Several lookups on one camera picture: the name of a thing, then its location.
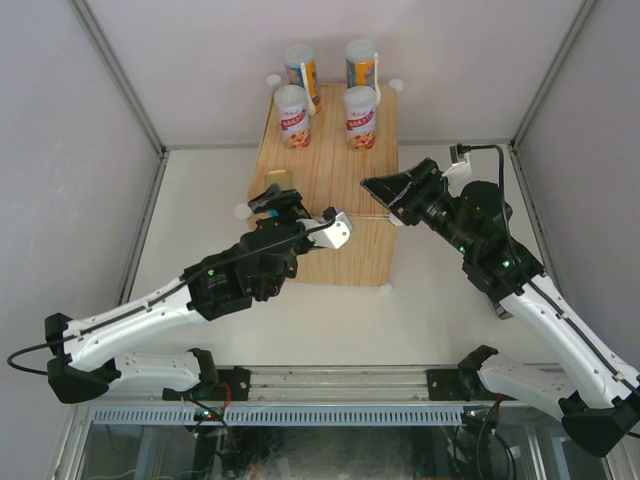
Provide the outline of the blue yellow can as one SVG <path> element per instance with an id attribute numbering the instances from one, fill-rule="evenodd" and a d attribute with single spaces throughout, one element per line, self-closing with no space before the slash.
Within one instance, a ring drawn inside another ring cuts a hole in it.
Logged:
<path id="1" fill-rule="evenodd" d="M 376 104 L 381 102 L 378 80 L 379 55 L 373 42 L 357 39 L 350 42 L 345 51 L 347 87 L 367 86 L 376 94 Z"/>

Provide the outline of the white red label can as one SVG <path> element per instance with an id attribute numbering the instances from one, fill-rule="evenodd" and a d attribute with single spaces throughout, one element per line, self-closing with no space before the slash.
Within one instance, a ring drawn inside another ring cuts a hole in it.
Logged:
<path id="1" fill-rule="evenodd" d="M 288 149 L 306 148 L 311 143 L 306 92 L 297 85 L 285 85 L 274 94 L 281 140 Z"/>
<path id="2" fill-rule="evenodd" d="M 343 95 L 345 135 L 349 149 L 372 149 L 376 141 L 377 97 L 368 86 L 354 86 Z"/>

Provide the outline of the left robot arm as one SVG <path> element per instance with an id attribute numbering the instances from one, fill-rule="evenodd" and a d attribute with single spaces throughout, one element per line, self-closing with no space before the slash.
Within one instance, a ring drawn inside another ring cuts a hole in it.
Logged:
<path id="1" fill-rule="evenodd" d="M 248 204 L 253 230 L 154 292 L 85 319 L 56 313 L 45 320 L 53 355 L 46 377 L 63 404 L 95 400 L 122 387 L 157 390 L 163 398 L 206 400 L 227 390 L 210 351 L 141 355 L 136 346 L 160 333 L 201 325 L 277 296 L 296 276 L 297 258 L 323 248 L 334 209 L 314 219 L 301 194 L 270 186 Z"/>

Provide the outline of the blue can with spoon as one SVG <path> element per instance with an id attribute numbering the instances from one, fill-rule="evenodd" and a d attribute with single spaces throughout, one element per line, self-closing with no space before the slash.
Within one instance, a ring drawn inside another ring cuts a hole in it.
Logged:
<path id="1" fill-rule="evenodd" d="M 306 44 L 295 44 L 284 52 L 284 65 L 288 82 L 303 88 L 308 94 L 311 114 L 321 110 L 321 97 L 317 79 L 314 51 Z"/>

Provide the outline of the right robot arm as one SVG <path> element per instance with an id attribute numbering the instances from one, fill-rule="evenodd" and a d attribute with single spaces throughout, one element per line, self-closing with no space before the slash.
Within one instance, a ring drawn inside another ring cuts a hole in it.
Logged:
<path id="1" fill-rule="evenodd" d="M 458 365 L 468 397 L 488 392 L 558 420 L 587 453 L 606 456 L 639 422 L 639 372 L 615 354 L 563 298 L 542 263 L 510 234 L 502 184 L 474 180 L 452 195 L 426 158 L 411 169 L 365 178 L 361 186 L 406 226 L 423 223 L 462 256 L 467 279 L 525 323 L 561 372 L 518 363 L 481 345 Z"/>

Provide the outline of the gold rectangular tin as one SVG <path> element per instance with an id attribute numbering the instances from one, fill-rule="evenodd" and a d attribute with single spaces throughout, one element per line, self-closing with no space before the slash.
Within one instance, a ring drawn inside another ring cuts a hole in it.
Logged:
<path id="1" fill-rule="evenodd" d="M 294 189 L 293 173 L 286 169 L 272 170 L 265 175 L 264 186 L 268 200 L 273 200 L 276 196 L 275 185 L 278 186 L 280 193 L 292 191 Z M 279 209 L 270 209 L 266 212 L 268 218 L 280 215 L 280 211 L 289 212 L 296 205 L 296 200 L 291 194 L 276 199 L 276 206 Z"/>

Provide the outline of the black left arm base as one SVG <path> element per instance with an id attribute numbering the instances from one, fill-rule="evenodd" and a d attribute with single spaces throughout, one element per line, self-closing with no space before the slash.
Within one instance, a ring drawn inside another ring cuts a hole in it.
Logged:
<path id="1" fill-rule="evenodd" d="M 199 348 L 189 350 L 186 359 L 188 369 L 196 374 L 197 382 L 187 389 L 164 388 L 164 401 L 247 401 L 249 398 L 251 371 L 240 366 L 218 369 L 210 351 Z"/>

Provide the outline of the blue rectangular tin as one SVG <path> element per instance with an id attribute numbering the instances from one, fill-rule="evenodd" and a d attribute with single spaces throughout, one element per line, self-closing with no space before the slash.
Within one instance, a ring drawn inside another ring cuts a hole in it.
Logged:
<path id="1" fill-rule="evenodd" d="M 506 320 L 512 317 L 512 314 L 498 303 L 493 303 L 493 308 L 497 317 L 501 320 Z"/>

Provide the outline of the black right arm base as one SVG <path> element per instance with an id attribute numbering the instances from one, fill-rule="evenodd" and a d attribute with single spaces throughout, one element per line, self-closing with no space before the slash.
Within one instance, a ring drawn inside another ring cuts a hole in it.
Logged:
<path id="1" fill-rule="evenodd" d="M 498 350 L 481 345 L 454 368 L 431 368 L 426 371 L 429 399 L 432 401 L 490 401 L 496 394 L 481 382 L 479 370 L 483 362 L 498 354 Z"/>

